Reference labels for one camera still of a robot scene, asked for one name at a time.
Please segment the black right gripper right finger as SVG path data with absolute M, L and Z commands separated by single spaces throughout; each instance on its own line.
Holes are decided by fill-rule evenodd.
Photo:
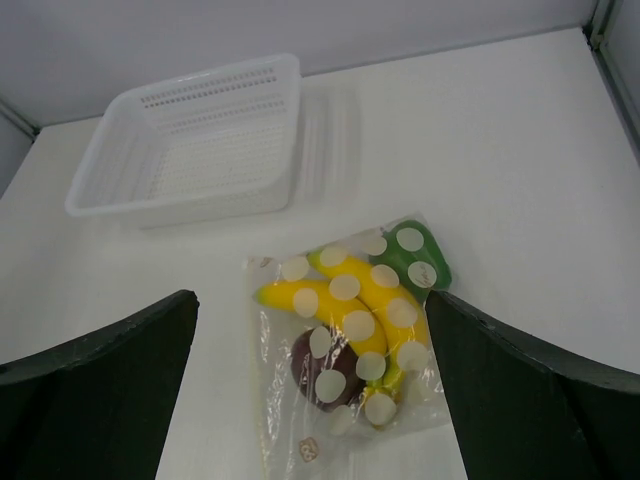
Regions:
M 468 478 L 638 478 L 638 374 L 447 292 L 430 293 L 425 310 Z

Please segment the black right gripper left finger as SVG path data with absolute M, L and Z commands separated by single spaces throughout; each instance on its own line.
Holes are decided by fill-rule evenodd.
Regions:
M 195 336 L 180 290 L 1 367 L 4 479 L 153 479 Z

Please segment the yellow fake banana bunch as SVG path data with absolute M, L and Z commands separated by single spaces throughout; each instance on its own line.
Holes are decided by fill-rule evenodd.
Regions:
M 372 265 L 338 247 L 304 259 L 323 280 L 282 280 L 260 288 L 259 303 L 315 318 L 344 339 L 357 357 L 355 372 L 366 383 L 360 405 L 377 428 L 396 414 L 401 387 L 411 371 L 428 363 L 426 314 L 401 286 L 391 267 Z

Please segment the clear polka dot zip bag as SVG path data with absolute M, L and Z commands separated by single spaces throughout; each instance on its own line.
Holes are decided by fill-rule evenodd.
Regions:
M 423 216 L 245 272 L 265 478 L 346 477 L 353 454 L 449 421 L 425 305 L 452 272 Z

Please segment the green fake bell pepper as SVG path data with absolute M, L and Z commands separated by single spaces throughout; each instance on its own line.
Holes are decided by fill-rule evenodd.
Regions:
M 382 233 L 385 249 L 370 255 L 373 265 L 393 269 L 400 284 L 423 304 L 432 290 L 447 290 L 452 273 L 427 225 L 418 219 L 404 219 Z

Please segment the dark red fake apple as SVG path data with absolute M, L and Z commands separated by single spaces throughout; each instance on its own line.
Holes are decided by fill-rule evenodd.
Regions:
M 291 373 L 300 392 L 324 412 L 355 402 L 365 382 L 356 374 L 358 356 L 324 326 L 300 335 L 291 350 Z

